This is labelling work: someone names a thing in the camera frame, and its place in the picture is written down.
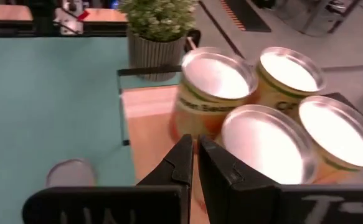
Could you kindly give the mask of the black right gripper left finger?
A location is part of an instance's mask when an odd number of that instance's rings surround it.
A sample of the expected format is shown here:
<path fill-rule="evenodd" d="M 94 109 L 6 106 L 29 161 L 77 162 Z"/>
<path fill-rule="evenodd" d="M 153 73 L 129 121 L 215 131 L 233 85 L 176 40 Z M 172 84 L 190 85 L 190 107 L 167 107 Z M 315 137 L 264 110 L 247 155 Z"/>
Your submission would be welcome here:
<path fill-rule="evenodd" d="M 138 185 L 162 185 L 181 188 L 179 203 L 160 202 L 156 197 L 151 218 L 146 223 L 190 223 L 194 144 L 190 134 L 183 135 L 162 161 Z"/>

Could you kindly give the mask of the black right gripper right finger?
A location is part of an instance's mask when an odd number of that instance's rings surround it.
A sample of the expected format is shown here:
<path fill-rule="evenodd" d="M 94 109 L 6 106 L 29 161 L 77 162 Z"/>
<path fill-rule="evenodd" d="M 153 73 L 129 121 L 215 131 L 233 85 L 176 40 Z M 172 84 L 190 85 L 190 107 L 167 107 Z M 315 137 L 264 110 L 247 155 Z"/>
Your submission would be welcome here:
<path fill-rule="evenodd" d="M 222 146 L 200 136 L 198 166 L 209 221 L 215 224 L 270 224 L 279 190 L 276 182 Z"/>

